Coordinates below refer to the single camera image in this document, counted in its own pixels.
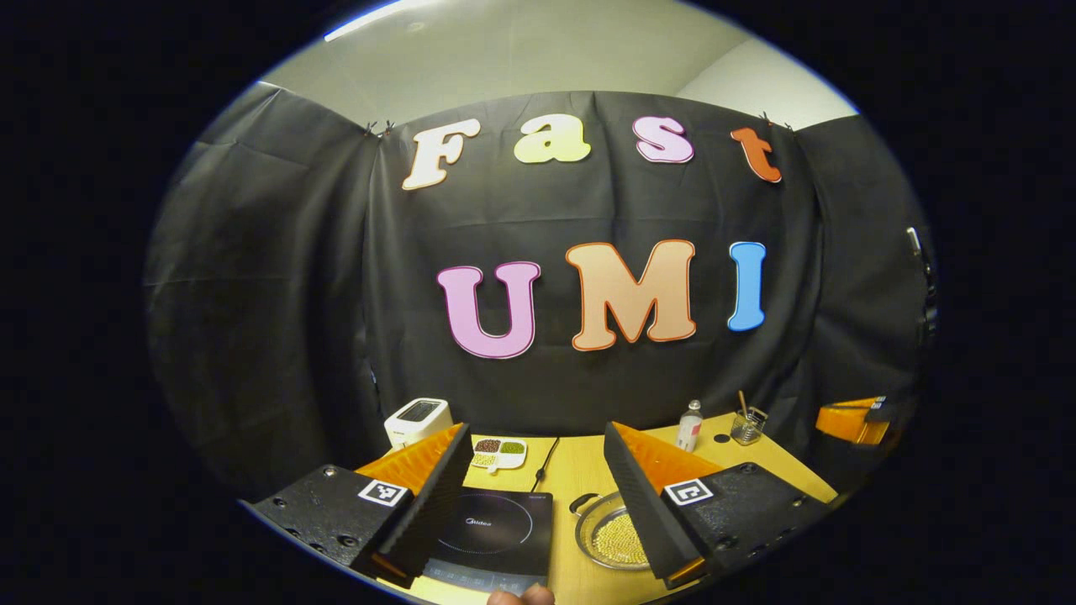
pink letter u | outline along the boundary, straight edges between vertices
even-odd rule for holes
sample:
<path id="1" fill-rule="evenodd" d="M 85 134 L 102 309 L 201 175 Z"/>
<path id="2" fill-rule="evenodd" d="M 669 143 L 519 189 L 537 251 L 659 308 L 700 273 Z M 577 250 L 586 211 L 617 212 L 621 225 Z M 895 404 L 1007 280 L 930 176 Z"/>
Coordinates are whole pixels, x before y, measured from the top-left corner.
<path id="1" fill-rule="evenodd" d="M 508 334 L 501 336 L 486 334 L 479 323 L 476 289 L 482 283 L 480 269 L 451 267 L 437 275 L 437 283 L 444 289 L 452 338 L 472 355 L 508 360 L 523 354 L 535 341 L 532 284 L 541 275 L 541 267 L 525 262 L 506 263 L 497 267 L 494 275 L 508 286 L 508 313 L 512 323 Z"/>

glass cup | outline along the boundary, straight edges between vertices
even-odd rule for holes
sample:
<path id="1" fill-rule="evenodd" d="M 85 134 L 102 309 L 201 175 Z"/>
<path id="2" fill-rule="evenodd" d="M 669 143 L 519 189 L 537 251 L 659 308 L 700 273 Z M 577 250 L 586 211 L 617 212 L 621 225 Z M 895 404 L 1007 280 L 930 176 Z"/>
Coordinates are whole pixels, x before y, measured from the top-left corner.
<path id="1" fill-rule="evenodd" d="M 747 416 L 744 416 L 744 410 L 736 410 L 730 436 L 741 446 L 750 446 L 762 437 L 765 423 L 766 413 L 758 408 L 748 408 Z"/>

human hand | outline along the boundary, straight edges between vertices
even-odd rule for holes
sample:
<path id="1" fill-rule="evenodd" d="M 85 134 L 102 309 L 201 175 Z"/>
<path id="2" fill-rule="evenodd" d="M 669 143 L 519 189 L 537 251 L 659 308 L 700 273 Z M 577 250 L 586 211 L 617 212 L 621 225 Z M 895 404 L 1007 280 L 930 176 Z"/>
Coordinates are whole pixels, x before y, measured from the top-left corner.
<path id="1" fill-rule="evenodd" d="M 523 599 L 515 596 L 511 592 L 496 590 L 490 595 L 485 605 L 555 605 L 553 592 L 548 588 L 535 583 L 523 593 Z"/>

pan handle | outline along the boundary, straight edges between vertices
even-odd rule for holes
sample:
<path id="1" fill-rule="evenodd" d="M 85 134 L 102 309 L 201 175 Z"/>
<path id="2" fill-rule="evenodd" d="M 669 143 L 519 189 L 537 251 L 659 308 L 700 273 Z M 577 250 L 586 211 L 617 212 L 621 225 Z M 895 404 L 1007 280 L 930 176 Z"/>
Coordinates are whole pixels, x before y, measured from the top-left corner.
<path id="1" fill-rule="evenodd" d="M 582 506 L 583 504 L 585 504 L 586 501 L 591 500 L 592 497 L 594 497 L 596 495 L 598 495 L 598 494 L 590 493 L 590 494 L 583 494 L 583 495 L 577 497 L 575 501 L 572 501 L 571 504 L 568 505 L 568 512 L 571 512 L 576 517 L 582 517 L 583 515 L 582 515 L 582 512 L 579 512 L 579 507 Z"/>

white ceiling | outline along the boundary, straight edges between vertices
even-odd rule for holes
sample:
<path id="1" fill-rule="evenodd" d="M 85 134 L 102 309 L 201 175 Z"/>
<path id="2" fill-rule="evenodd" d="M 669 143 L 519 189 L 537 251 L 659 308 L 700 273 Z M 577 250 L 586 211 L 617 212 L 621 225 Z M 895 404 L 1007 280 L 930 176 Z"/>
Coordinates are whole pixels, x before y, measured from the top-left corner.
<path id="1" fill-rule="evenodd" d="M 675 0 L 437 0 L 318 40 L 263 80 L 359 124 L 401 124 L 530 93 L 675 96 L 750 38 Z"/>

